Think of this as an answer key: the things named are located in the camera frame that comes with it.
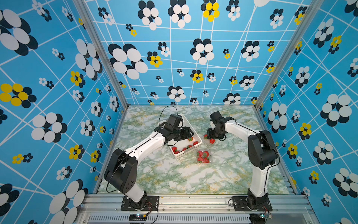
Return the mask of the white perforated plastic basket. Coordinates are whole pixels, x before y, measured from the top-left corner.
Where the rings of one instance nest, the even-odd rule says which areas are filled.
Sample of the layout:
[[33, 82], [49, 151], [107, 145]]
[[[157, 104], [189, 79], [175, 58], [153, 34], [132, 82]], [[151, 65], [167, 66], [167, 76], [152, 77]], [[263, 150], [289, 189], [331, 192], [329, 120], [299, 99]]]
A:
[[[194, 132], [194, 140], [193, 141], [189, 141], [187, 140], [182, 140], [182, 141], [175, 141], [175, 140], [171, 140], [167, 143], [167, 145], [170, 147], [171, 152], [173, 154], [173, 156], [176, 159], [179, 159], [180, 157], [188, 154], [189, 152], [192, 152], [193, 150], [197, 150], [199, 148], [199, 146], [203, 143], [203, 140], [201, 139], [201, 137], [197, 134], [197, 132], [195, 131], [194, 127], [190, 124], [190, 122], [188, 121], [188, 119], [185, 117], [184, 114], [179, 113], [179, 115], [183, 118], [183, 127], [190, 127], [191, 130]], [[177, 151], [173, 152], [172, 148], [176, 147]]]

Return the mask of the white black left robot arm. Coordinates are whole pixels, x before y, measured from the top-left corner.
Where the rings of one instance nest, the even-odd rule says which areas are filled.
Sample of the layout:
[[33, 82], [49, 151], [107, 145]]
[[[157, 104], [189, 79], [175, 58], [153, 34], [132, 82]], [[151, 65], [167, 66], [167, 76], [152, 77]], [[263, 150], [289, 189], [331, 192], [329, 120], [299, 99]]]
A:
[[190, 127], [158, 126], [135, 146], [126, 150], [114, 150], [103, 178], [129, 199], [132, 208], [141, 210], [145, 207], [147, 193], [136, 183], [138, 165], [154, 150], [169, 141], [179, 142], [193, 136], [194, 131]]

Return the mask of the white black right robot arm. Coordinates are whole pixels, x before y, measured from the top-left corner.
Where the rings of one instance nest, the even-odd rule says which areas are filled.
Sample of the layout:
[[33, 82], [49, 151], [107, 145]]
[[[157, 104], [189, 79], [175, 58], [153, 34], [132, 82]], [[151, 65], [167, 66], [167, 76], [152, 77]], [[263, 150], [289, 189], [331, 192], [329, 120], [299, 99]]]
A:
[[280, 163], [277, 147], [269, 131], [249, 128], [232, 117], [222, 117], [220, 112], [210, 115], [211, 128], [208, 138], [223, 141], [230, 133], [248, 145], [249, 161], [253, 165], [252, 181], [248, 189], [246, 205], [252, 211], [261, 208], [272, 211], [267, 190], [270, 170]]

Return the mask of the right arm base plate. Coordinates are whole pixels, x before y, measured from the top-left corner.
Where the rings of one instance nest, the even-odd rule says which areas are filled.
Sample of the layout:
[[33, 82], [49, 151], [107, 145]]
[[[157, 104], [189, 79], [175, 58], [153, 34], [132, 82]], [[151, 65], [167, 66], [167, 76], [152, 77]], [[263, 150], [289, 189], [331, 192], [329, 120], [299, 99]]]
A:
[[229, 204], [234, 207], [235, 211], [273, 211], [268, 195], [258, 198], [255, 196], [235, 196], [230, 198]]

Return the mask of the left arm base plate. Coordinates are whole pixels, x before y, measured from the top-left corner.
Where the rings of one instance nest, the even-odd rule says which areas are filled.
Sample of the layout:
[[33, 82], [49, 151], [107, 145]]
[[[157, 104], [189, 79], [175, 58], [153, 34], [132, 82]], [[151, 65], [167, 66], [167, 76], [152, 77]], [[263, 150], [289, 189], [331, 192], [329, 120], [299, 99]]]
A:
[[121, 211], [157, 211], [159, 196], [146, 196], [139, 202], [134, 202], [127, 196], [122, 197]]

